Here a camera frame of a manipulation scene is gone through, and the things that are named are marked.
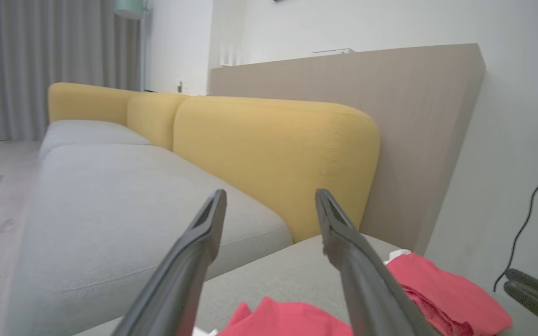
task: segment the light green lamp shade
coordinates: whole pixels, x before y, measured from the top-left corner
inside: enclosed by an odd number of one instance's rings
[[[115,13],[128,19],[142,19],[145,7],[142,0],[115,0]]]

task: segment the gray sofa seat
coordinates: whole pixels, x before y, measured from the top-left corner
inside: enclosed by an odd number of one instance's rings
[[[126,313],[215,189],[228,208],[207,278],[292,244],[284,221],[155,146],[64,145],[41,166],[15,270],[10,336],[73,335]]]
[[[398,249],[377,238],[365,238],[384,261]],[[316,236],[206,281],[195,324],[207,332],[221,331],[241,302],[254,310],[265,296],[277,302],[306,302],[350,323],[340,273],[323,255],[323,240]],[[120,321],[76,336],[110,336]]]
[[[120,124],[95,120],[60,120],[47,128],[39,159],[43,161],[56,147],[79,143],[151,145],[149,140]]]

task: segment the crumpled red cloth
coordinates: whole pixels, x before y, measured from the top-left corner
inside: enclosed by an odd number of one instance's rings
[[[352,336],[352,328],[328,312],[302,302],[265,296],[254,312],[242,302],[221,336]]]
[[[445,336],[493,336],[512,327],[512,317],[482,288],[416,253],[395,258],[387,268]]]

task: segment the power cord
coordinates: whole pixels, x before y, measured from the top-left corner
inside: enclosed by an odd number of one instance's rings
[[[522,234],[522,232],[524,231],[524,228],[527,227],[527,224],[529,223],[530,221],[530,217],[532,215],[532,206],[534,204],[534,198],[535,196],[537,195],[537,192],[538,192],[538,186],[536,187],[536,189],[532,192],[532,196],[531,196],[531,202],[530,202],[530,206],[529,206],[529,214],[527,215],[527,219],[526,221],[524,222],[523,226],[520,228],[520,231],[518,232],[518,234],[516,235],[516,238],[514,238],[514,244],[512,244],[512,252],[510,253],[510,260],[508,261],[508,266],[506,266],[506,269],[502,272],[502,274],[497,278],[497,280],[495,281],[495,284],[493,285],[493,292],[496,291],[497,289],[497,283],[502,280],[502,277],[504,276],[504,274],[506,274],[506,272],[508,270],[510,270],[510,266],[512,265],[512,260],[514,260],[514,251],[516,250],[516,242],[518,241],[518,238],[520,237],[520,234]]]

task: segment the red cloth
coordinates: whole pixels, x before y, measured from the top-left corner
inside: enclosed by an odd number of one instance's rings
[[[387,268],[445,336],[492,336],[512,327],[512,317],[487,292],[416,253],[395,258]]]
[[[352,328],[324,310],[268,296],[254,312],[241,303],[221,336],[352,336]]]

